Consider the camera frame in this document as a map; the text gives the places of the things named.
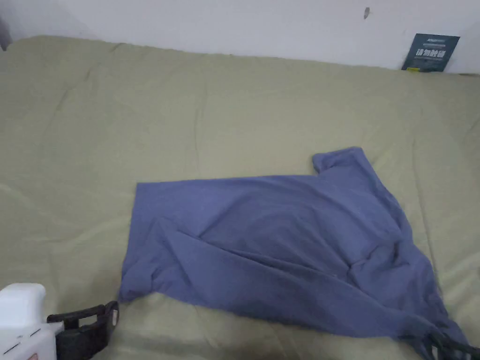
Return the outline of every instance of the mattress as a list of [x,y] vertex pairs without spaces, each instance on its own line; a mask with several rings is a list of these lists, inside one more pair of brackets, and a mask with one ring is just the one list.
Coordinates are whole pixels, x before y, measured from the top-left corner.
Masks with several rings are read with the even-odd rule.
[[[0,54],[0,288],[115,298],[138,182],[313,174],[361,146],[480,346],[480,78],[40,36]],[[405,344],[151,294],[98,359],[414,359]]]

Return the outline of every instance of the crumpled fabric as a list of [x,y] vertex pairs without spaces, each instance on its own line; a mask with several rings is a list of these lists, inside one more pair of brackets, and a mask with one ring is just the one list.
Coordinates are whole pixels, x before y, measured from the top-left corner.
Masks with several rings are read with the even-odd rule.
[[428,258],[360,148],[314,176],[139,183],[121,301],[177,300],[331,334],[467,343]]

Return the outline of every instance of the white wall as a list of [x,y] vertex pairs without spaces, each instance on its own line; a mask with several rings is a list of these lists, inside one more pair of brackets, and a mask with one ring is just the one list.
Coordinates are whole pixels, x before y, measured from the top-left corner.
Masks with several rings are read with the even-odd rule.
[[392,69],[415,33],[456,35],[447,70],[480,72],[480,0],[0,0],[0,18],[13,40],[61,35]]

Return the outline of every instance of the white device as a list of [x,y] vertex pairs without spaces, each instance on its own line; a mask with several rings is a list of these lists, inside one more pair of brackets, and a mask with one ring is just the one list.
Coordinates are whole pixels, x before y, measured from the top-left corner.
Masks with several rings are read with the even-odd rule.
[[0,290],[0,360],[56,360],[63,323],[42,319],[45,288],[11,284]]
[[[40,284],[12,284],[0,291],[0,360],[87,360],[107,346],[119,319],[116,301],[44,321],[44,298]],[[96,322],[79,325],[91,316]]]

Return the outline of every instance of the dark blue card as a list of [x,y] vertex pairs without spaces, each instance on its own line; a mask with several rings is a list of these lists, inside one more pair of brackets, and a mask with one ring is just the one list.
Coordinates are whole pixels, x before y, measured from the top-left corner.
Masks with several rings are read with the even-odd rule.
[[459,36],[416,34],[402,70],[443,71]]

